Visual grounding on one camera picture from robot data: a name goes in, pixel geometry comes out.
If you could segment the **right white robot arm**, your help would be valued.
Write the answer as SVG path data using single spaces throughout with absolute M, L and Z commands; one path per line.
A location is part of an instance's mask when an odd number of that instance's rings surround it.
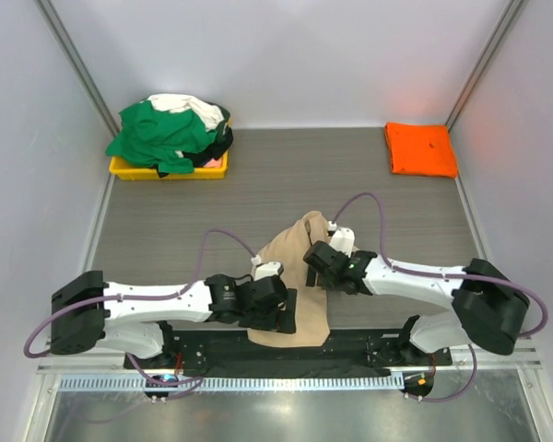
M 390 260 L 375 252 L 349 254 L 318 241 L 303 260 L 328 289 L 349 295 L 397 296 L 444 309 L 419 316 L 396 343 L 399 357 L 420 363 L 443 347 L 475 344 L 496 355 L 510 355 L 529 308 L 528 296 L 489 262 L 465 267 L 433 267 Z

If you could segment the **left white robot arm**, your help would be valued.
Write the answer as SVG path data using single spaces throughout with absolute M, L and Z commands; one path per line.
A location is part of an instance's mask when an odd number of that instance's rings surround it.
M 217 322 L 244 329 L 292 334 L 297 291 L 286 286 L 278 264 L 259 278 L 215 274 L 193 285 L 123 285 L 88 271 L 52 297 L 50 351 L 77 355 L 104 348 L 170 366 L 177 356 L 169 323 Z

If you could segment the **beige t shirt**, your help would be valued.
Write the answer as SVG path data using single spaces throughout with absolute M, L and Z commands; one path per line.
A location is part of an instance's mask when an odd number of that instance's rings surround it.
M 328 221 L 319 211 L 310 211 L 291 227 L 283 230 L 259 251 L 263 262 L 280 262 L 281 279 L 297 291 L 295 323 L 292 334 L 249 329 L 248 339 L 267 347 L 320 347 L 330 328 L 327 319 L 327 294 L 320 286 L 308 286 L 308 264 L 305 253 L 317 241 L 328 242 Z

